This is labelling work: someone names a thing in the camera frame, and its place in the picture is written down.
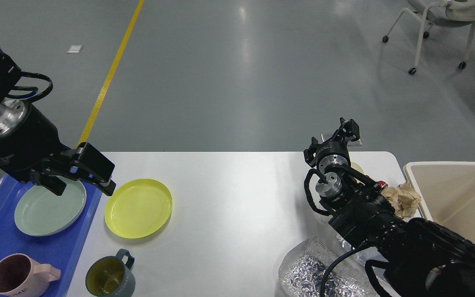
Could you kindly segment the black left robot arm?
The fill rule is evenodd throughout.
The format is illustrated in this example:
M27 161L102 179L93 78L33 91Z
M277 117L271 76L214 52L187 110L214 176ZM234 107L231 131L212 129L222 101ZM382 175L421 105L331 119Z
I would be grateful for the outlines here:
M63 177L93 184L111 196L113 162L90 143L75 149L61 143L56 126L34 106L52 90L48 76L21 70L0 49L0 169L57 196L66 188Z

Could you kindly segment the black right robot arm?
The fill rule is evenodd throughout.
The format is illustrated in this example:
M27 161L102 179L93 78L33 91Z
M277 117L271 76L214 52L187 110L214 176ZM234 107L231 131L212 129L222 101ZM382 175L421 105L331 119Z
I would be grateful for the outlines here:
M340 118L328 139L311 139L303 151L310 169L304 180L309 206L328 216L329 225L350 245L325 270L319 295L333 269L343 260L371 247L385 261L370 259L364 270L381 297L390 294L377 280L374 268L402 297L475 297L475 244L458 233L424 218L404 221L381 195L385 184L351 167L348 143L360 139L354 120Z

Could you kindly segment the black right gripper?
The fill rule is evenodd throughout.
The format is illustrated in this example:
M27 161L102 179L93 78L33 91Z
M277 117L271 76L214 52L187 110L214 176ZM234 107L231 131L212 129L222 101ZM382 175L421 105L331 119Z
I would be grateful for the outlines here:
M311 137L309 148L303 151L305 163L316 167L321 173L326 173L330 164L351 166L348 143L360 142L360 127L353 120L340 117L341 125L332 134L332 140L325 141L319 146L319 141Z

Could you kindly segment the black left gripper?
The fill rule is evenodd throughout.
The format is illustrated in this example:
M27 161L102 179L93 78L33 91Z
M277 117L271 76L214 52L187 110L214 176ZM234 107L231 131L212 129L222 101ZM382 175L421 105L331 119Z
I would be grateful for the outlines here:
M42 186L56 196L66 189L64 177L85 181L106 196L116 188L112 180L115 164L91 143L83 142L77 148L60 141L57 128L29 102L7 101L0 120L0 169L15 180ZM46 158L46 174L38 171Z

